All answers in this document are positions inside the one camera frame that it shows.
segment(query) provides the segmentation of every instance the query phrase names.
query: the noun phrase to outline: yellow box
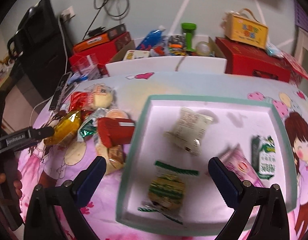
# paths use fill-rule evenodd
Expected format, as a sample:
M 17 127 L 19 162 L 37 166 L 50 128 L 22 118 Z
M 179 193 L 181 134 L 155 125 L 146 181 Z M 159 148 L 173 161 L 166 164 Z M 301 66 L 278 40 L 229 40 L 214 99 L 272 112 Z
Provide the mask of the yellow box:
M 254 20 L 241 16 L 243 11 L 249 12 Z M 229 13 L 225 25 L 225 35 L 232 41 L 239 41 L 262 49 L 266 47 L 269 29 L 254 17 L 251 10 L 244 8 L 235 13 Z

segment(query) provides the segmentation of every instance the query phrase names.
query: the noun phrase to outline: cartoon girl's face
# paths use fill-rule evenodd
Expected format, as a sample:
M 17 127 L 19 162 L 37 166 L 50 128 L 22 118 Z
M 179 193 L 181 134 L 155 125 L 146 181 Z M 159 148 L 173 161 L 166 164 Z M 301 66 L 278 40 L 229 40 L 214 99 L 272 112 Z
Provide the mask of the cartoon girl's face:
M 300 158 L 300 160 L 308 161 L 308 142 L 302 142 L 296 138 L 294 146 L 292 148 L 293 152 Z

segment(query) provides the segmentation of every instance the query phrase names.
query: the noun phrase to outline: human hand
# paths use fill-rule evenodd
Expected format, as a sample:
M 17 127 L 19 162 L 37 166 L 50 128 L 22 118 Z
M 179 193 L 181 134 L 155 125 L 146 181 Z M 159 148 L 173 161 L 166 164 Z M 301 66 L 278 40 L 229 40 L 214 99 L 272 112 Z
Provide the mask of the human hand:
M 16 176 L 17 176 L 17 180 L 15 180 L 15 181 L 13 182 L 13 185 L 14 185 L 14 187 L 15 187 L 15 192 L 16 192 L 18 198 L 21 198 L 21 197 L 22 197 L 22 191 L 21 191 L 21 189 L 22 189 L 22 187 L 23 187 L 22 182 L 21 182 L 21 179 L 22 179 L 22 174 L 21 174 L 21 172 L 20 172 L 20 171 L 17 171 L 17 175 L 16 175 Z M 0 173 L 0 184 L 2 184 L 3 182 L 5 182 L 5 180 L 6 180 L 5 174 L 4 174 L 4 173 Z

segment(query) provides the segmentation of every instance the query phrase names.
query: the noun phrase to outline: metal screw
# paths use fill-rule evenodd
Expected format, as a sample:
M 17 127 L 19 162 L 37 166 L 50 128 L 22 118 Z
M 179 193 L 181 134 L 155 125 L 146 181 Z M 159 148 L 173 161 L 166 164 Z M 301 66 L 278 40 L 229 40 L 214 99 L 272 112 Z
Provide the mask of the metal screw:
M 273 184 L 273 188 L 279 190 L 280 189 L 279 184 Z
M 65 187 L 71 186 L 71 185 L 72 185 L 72 181 L 71 181 L 70 179 L 68 179 L 68 180 L 66 180 L 66 181 L 63 182 L 63 185 L 64 185 Z
M 41 184 L 38 184 L 38 185 L 35 186 L 34 189 L 35 189 L 35 190 L 40 190 L 41 188 L 42 188 L 42 185 L 41 185 Z
M 249 180 L 244 180 L 244 181 L 243 181 L 243 185 L 244 185 L 245 187 L 251 187 L 252 183 L 251 183 Z

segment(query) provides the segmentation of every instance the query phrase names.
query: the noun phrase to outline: gray wall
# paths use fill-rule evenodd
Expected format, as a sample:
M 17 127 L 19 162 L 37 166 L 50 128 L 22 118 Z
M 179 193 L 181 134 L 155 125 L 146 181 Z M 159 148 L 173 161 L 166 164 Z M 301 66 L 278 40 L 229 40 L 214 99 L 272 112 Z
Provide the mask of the gray wall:
M 14 4 L 0 26 L 5 42 L 15 33 L 26 10 L 38 1 L 18 0 Z M 76 16 L 67 24 L 67 27 L 73 43 L 79 42 L 96 14 L 96 10 L 93 9 L 93 0 L 51 1 L 55 14 L 73 6 Z M 168 33 L 182 3 L 183 0 L 130 0 L 131 9 L 123 22 L 126 23 L 133 38 L 144 37 L 159 25 L 164 25 Z M 117 13 L 115 0 L 111 4 L 111 11 Z M 124 6 L 125 1 L 120 0 L 121 11 Z M 181 14 L 180 22 L 194 22 L 198 25 L 197 34 L 214 38 L 223 34 L 220 24 L 224 12 L 238 11 L 243 7 L 251 9 L 261 22 L 261 14 L 263 14 L 263 19 L 269 27 L 270 41 L 275 45 L 280 44 L 281 49 L 292 53 L 295 36 L 293 0 L 190 0 Z M 179 23 L 174 31 L 175 34 L 181 33 Z M 112 27 L 117 24 L 118 22 L 110 19 L 102 10 L 92 28 L 100 25 Z

